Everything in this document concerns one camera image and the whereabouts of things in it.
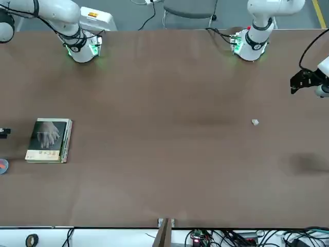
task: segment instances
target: table surface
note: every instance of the table surface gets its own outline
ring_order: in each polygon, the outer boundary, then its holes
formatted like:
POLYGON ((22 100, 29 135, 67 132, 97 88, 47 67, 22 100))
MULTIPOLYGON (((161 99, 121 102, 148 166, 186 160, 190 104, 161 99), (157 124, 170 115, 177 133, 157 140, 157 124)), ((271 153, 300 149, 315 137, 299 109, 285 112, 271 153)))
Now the table surface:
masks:
POLYGON ((111 32, 87 64, 17 33, 0 46, 0 225, 328 226, 328 102, 289 87, 319 33, 274 31, 252 63, 205 30, 111 32), (24 161, 38 117, 74 121, 67 164, 24 161))

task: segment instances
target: small white object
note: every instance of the small white object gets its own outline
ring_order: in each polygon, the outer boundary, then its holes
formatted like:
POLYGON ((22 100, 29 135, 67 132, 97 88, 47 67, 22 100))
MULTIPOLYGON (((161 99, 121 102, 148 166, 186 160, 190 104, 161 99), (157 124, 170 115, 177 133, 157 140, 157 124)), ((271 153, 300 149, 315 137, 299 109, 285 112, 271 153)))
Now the small white object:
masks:
POLYGON ((259 121, 257 119, 252 119, 251 122, 254 126, 257 126, 259 124, 259 121))
POLYGON ((149 5, 149 4, 152 4, 152 2, 150 0, 145 0, 146 4, 149 5))
MULTIPOLYGON (((159 218, 158 219, 158 228, 161 227, 162 222, 163 222, 163 219, 159 218)), ((175 227, 175 219, 171 219, 171 227, 175 227)))
POLYGON ((117 31, 113 16, 96 9, 81 7, 80 25, 90 31, 117 31))

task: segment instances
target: robotic arm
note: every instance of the robotic arm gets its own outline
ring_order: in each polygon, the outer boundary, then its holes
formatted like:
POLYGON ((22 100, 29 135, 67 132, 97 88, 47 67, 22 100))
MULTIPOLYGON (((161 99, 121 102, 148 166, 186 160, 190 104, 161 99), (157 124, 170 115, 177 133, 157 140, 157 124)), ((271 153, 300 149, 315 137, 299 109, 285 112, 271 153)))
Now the robotic arm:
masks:
POLYGON ((13 14, 41 19, 79 63, 88 62, 100 53, 101 37, 80 27, 80 8, 71 0, 0 0, 0 43, 9 42, 14 36, 13 14))
POLYGON ((272 17, 297 13, 304 4, 305 0, 249 0, 252 26, 231 38, 233 52, 244 60, 257 60, 264 53, 268 37, 274 29, 272 17))

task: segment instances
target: black device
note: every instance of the black device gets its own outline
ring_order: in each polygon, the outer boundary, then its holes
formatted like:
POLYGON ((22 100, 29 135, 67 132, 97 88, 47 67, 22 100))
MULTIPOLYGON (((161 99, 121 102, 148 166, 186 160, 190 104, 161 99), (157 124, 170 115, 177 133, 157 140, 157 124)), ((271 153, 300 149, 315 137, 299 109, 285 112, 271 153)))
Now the black device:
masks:
POLYGON ((11 129, 0 128, 0 139, 6 139, 11 133, 11 129))

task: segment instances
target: metal bracket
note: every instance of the metal bracket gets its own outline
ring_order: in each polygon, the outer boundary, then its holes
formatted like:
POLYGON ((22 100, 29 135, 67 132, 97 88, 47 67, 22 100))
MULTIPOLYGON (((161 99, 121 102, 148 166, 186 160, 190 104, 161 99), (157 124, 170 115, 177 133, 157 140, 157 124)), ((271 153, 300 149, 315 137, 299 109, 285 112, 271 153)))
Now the metal bracket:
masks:
MULTIPOLYGON (((162 222, 163 222, 163 219, 159 218, 158 219, 158 228, 161 227, 162 222)), ((171 227, 175 227, 175 219, 171 219, 171 227)))

